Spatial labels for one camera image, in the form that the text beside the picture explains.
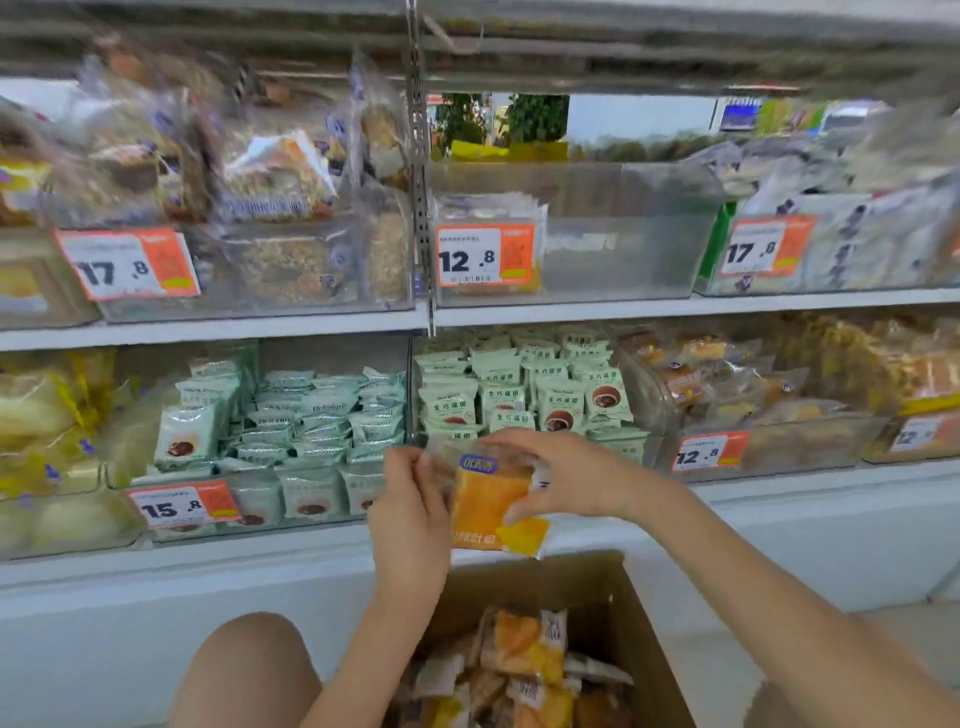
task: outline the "barcode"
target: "barcode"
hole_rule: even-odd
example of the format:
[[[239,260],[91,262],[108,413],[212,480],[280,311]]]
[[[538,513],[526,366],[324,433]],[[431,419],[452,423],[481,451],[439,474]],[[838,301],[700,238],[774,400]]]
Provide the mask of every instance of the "barcode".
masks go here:
[[[451,283],[490,283],[493,281],[493,276],[453,276],[450,279]]]

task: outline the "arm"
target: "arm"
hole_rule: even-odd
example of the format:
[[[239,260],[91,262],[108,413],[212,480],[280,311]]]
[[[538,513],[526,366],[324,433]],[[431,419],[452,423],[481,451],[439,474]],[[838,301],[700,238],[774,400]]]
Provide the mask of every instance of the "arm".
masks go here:
[[[501,430],[487,440],[550,465],[550,487],[517,504],[511,520],[566,512],[644,528],[811,726],[960,725],[960,703],[915,661],[872,639],[679,483],[577,435]]]
[[[370,509],[376,588],[337,675],[300,728],[379,728],[437,606],[450,567],[450,524],[415,449],[391,448],[386,492]]]

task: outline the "hand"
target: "hand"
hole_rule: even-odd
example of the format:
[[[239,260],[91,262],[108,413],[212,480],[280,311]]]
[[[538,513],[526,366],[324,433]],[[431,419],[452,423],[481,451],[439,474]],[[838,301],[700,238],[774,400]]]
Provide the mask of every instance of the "hand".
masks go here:
[[[383,472],[386,489],[367,518],[377,596],[429,620],[450,571],[450,516],[420,450],[388,449]]]
[[[550,466],[550,486],[515,503],[506,523],[547,513],[614,516],[646,527],[644,496],[677,484],[572,432],[501,429],[481,440],[524,449]]]

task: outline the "orange price tag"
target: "orange price tag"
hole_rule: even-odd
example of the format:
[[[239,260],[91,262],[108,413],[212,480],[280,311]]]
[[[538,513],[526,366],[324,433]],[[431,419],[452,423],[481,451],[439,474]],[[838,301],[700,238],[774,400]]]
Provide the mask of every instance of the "orange price tag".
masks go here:
[[[722,276],[792,276],[804,255],[817,218],[758,217],[733,227],[720,266]]]
[[[537,226],[443,225],[437,228],[441,286],[530,282]]]
[[[239,521],[241,518],[225,480],[141,488],[127,491],[126,495],[150,528]]]
[[[683,473],[732,468],[740,464],[749,441],[749,432],[684,437],[677,449],[671,470],[674,473]]]
[[[57,231],[57,240],[91,301],[200,295],[186,241],[173,228]]]

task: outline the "cardboard box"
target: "cardboard box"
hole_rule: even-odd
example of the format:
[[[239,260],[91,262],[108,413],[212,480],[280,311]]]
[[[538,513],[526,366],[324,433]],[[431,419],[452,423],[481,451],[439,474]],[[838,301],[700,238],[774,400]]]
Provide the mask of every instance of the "cardboard box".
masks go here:
[[[623,554],[592,552],[542,561],[454,569],[420,648],[475,629],[488,606],[535,614],[567,610],[568,648],[629,672],[634,726],[696,728],[650,620],[623,568]]]

